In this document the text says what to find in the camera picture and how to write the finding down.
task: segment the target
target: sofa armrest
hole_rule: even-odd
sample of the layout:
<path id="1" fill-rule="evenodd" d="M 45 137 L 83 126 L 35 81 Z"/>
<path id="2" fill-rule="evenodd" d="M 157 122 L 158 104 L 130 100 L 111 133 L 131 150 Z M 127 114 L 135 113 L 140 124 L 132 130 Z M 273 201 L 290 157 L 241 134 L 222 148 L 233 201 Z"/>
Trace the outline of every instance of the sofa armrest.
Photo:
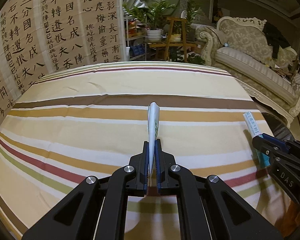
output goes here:
<path id="1" fill-rule="evenodd" d="M 291 81 L 291 86 L 296 95 L 296 104 L 290 108 L 289 114 L 293 117 L 296 117 L 300 112 L 300 75 L 296 73 Z"/>
<path id="2" fill-rule="evenodd" d="M 206 65 L 211 66 L 217 49 L 223 47 L 217 35 L 217 30 L 213 29 L 213 27 L 198 26 L 195 31 L 195 37 L 198 41 L 206 43 L 202 49 L 201 57 L 205 60 Z"/>
<path id="3" fill-rule="evenodd" d="M 291 86 L 298 98 L 300 96 L 300 74 L 296 73 L 291 81 Z"/>

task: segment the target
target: sofa cushion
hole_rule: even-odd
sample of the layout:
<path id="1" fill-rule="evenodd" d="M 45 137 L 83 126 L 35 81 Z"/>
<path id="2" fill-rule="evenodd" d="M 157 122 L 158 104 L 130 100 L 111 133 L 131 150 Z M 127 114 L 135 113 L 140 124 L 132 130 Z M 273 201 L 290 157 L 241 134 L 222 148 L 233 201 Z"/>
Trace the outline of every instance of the sofa cushion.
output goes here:
<path id="1" fill-rule="evenodd" d="M 229 47 L 248 54 L 256 60 L 274 66 L 275 64 L 284 70 L 293 64 L 296 52 L 288 48 L 279 47 L 278 59 L 272 58 L 273 47 L 268 46 L 265 34 L 256 27 L 242 26 L 236 22 L 224 19 L 219 24 L 219 29 L 224 33 Z"/>
<path id="2" fill-rule="evenodd" d="M 277 73 L 249 55 L 223 47 L 217 50 L 215 60 L 252 78 L 287 103 L 294 103 L 295 93 L 292 86 Z"/>

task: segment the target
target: calligraphy scroll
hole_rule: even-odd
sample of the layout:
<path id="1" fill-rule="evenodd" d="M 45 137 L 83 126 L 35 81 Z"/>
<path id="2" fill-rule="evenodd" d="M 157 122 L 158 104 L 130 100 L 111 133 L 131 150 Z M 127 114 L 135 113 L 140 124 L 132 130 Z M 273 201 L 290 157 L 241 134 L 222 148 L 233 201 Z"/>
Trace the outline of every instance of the calligraphy scroll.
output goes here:
<path id="1" fill-rule="evenodd" d="M 0 11 L 0 124 L 41 77 L 124 61 L 122 0 L 8 0 Z"/>

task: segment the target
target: red stripe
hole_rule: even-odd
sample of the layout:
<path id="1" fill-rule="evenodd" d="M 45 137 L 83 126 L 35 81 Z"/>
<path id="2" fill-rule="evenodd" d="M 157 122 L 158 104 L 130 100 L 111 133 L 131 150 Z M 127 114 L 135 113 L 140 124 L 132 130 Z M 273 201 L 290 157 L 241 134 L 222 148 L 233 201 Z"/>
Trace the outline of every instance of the red stripe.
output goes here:
<path id="1" fill-rule="evenodd" d="M 42 80 L 42 81 L 37 81 L 34 84 L 39 84 L 39 83 L 43 83 L 43 82 L 47 82 L 47 81 L 53 81 L 53 80 L 58 80 L 58 79 L 62 79 L 62 78 L 66 78 L 66 77 L 72 77 L 72 76 L 78 76 L 78 75 L 82 75 L 82 74 L 88 74 L 88 73 L 95 73 L 95 72 L 109 72 L 109 71 L 119 71 L 119 70 L 143 70 L 143 69 L 149 69 L 149 70 L 156 70 L 156 69 L 160 69 L 160 70 L 177 70 L 177 71 L 190 71 L 190 72 L 201 72 L 201 73 L 208 73 L 208 74 L 215 74 L 215 75 L 221 75 L 221 76 L 231 76 L 231 74 L 229 73 L 220 73 L 220 72 L 209 72 L 209 71 L 204 71 L 204 70 L 200 70 L 200 69 L 180 69 L 180 68 L 158 68 L 158 67 L 135 67 L 135 68 L 116 68 L 116 69 L 96 69 L 96 70 L 91 70 L 91 71 L 87 71 L 84 73 L 74 73 L 68 76 L 64 76 L 64 77 L 58 77 L 58 78 L 53 78 L 53 79 L 49 79 L 49 80 Z"/>
<path id="2" fill-rule="evenodd" d="M 224 180 L 224 182 L 229 186 L 229 187 L 236 187 L 236 186 L 240 186 L 243 185 L 245 183 L 254 181 L 255 179 L 260 179 L 264 176 L 266 176 L 267 170 L 266 169 L 262 169 L 259 170 L 257 172 L 242 176 L 242 177 L 238 177 L 238 178 L 234 178 L 234 179 L 228 179 L 228 180 Z M 147 195 L 148 196 L 160 196 L 157 192 L 157 187 L 148 187 L 147 190 Z"/>
<path id="3" fill-rule="evenodd" d="M 6 145 L 2 140 L 0 140 L 0 144 L 3 148 L 5 148 L 8 152 L 10 152 L 11 154 L 13 154 L 15 157 L 18 157 L 19 159 L 30 163 L 36 167 L 38 167 L 41 170 L 47 171 L 49 173 L 52 173 L 54 175 L 57 175 L 63 179 L 67 179 L 76 183 L 81 183 L 85 177 L 81 176 L 79 174 L 75 174 L 69 171 L 65 171 L 63 169 L 60 169 L 58 167 L 52 166 L 50 164 L 44 163 L 42 161 L 39 161 L 37 159 L 31 158 L 27 155 L 24 155 L 18 151 L 16 151 L 15 149 L 12 149 L 11 147 L 9 147 L 8 145 Z"/>
<path id="4" fill-rule="evenodd" d="M 236 186 L 240 186 L 245 183 L 254 181 L 255 179 L 260 179 L 266 175 L 267 175 L 266 169 L 262 169 L 262 170 L 258 170 L 257 172 L 254 172 L 254 173 L 242 176 L 242 177 L 225 180 L 225 183 L 229 187 L 236 187 Z"/>

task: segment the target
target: striped tablecloth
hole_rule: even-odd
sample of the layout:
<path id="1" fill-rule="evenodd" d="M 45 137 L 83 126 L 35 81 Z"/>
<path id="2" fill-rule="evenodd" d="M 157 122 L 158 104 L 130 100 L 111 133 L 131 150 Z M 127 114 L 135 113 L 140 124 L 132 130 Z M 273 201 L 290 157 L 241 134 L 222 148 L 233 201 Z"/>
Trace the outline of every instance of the striped tablecloth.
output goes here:
<path id="1" fill-rule="evenodd" d="M 37 81 L 0 127 L 0 218 L 20 239 L 86 176 L 112 174 L 142 152 L 147 108 L 160 106 L 164 151 L 216 174 L 271 223 L 288 197 L 260 169 L 242 116 L 271 131 L 228 72 L 170 62 L 110 63 Z M 176 198 L 130 197 L 125 239 L 179 239 Z"/>

